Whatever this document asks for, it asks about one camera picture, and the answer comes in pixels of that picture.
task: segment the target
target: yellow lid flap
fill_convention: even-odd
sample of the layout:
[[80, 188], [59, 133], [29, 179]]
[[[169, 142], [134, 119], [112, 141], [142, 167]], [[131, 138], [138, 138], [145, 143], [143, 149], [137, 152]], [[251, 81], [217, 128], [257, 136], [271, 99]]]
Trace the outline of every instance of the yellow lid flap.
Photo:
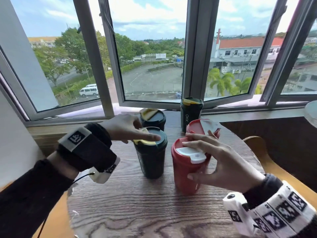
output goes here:
[[144, 108], [140, 110], [141, 117], [144, 120], [149, 120], [151, 117], [153, 117], [159, 110], [156, 108]]
[[[149, 131], [146, 128], [141, 128], [140, 131], [145, 132], [145, 133], [149, 133]], [[138, 142], [142, 142], [143, 144], [148, 144], [148, 145], [155, 145], [156, 144], [154, 141], [147, 141], [147, 140], [143, 140], [143, 139], [135, 139], [135, 140], [133, 140], [133, 142], [135, 144], [138, 144]]]
[[194, 100], [190, 100], [190, 99], [185, 99], [185, 98], [183, 98], [183, 104], [189, 106], [189, 105], [191, 105], [191, 104], [200, 104], [200, 103], [198, 103], [198, 102], [196, 102], [196, 101], [194, 101]]

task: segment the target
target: wood grain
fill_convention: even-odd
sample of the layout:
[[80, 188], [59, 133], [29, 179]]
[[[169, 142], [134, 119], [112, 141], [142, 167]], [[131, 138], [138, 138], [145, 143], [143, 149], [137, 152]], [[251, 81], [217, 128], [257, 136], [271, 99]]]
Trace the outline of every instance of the wood grain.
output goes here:
[[[113, 142], [112, 150], [121, 162], [107, 183], [84, 178], [68, 198], [72, 228], [78, 237], [240, 237], [222, 205], [227, 190], [202, 185], [194, 196], [176, 191], [170, 150], [182, 137], [180, 112], [165, 114], [168, 145], [163, 176], [146, 179], [133, 144]], [[264, 173], [250, 148], [225, 127], [220, 140]], [[215, 165], [212, 159], [209, 172]]]

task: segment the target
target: cable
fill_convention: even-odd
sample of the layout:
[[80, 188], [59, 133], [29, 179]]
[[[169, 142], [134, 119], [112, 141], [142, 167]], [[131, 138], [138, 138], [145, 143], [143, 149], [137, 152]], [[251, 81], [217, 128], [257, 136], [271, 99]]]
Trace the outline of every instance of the cable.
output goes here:
[[[82, 178], [84, 178], [84, 177], [86, 177], [86, 176], [94, 175], [94, 174], [95, 174], [95, 173], [93, 172], [93, 173], [89, 173], [89, 174], [86, 174], [86, 175], [84, 175], [84, 176], [81, 176], [80, 178], [78, 178], [77, 180], [75, 180], [75, 181], [72, 183], [72, 185], [75, 184], [78, 180], [81, 180]], [[44, 228], [44, 225], [45, 225], [45, 223], [46, 223], [47, 218], [48, 218], [48, 216], [45, 218], [45, 220], [44, 220], [44, 222], [43, 222], [43, 224], [42, 224], [42, 227], [41, 227], [41, 229], [40, 229], [40, 232], [39, 232], [37, 238], [40, 238], [40, 235], [41, 235], [41, 233], [42, 233], [42, 230], [43, 230], [43, 228]]]

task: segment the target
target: palm tree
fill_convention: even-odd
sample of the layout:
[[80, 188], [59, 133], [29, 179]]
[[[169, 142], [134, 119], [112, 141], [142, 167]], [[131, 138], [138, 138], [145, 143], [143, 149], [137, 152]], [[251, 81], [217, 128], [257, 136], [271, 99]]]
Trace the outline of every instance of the palm tree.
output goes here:
[[218, 68], [213, 68], [208, 72], [207, 83], [209, 83], [210, 88], [213, 88], [215, 85], [217, 85], [217, 97], [219, 97], [219, 94], [224, 96], [225, 90], [228, 92], [231, 91], [231, 82], [234, 79], [235, 77], [232, 73], [225, 73], [223, 76], [221, 76], [220, 70]]
[[[231, 89], [231, 95], [239, 95], [239, 94], [245, 94], [249, 90], [250, 83], [252, 81], [252, 77], [247, 77], [243, 81], [240, 79], [235, 80], [235, 87]], [[256, 86], [256, 90], [254, 94], [262, 94], [261, 86], [258, 84]]]

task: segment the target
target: sky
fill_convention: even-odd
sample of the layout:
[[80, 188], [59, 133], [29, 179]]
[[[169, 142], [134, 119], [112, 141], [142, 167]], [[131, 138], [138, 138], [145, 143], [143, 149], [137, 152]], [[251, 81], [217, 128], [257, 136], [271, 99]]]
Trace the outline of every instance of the sky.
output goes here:
[[[28, 37], [60, 36], [78, 27], [73, 0], [11, 0]], [[287, 1], [277, 32], [287, 31], [298, 0]], [[220, 0], [221, 35], [266, 33], [276, 0]], [[95, 29], [104, 34], [98, 0], [89, 0]], [[187, 0], [109, 0], [115, 32], [132, 40], [185, 37]]]

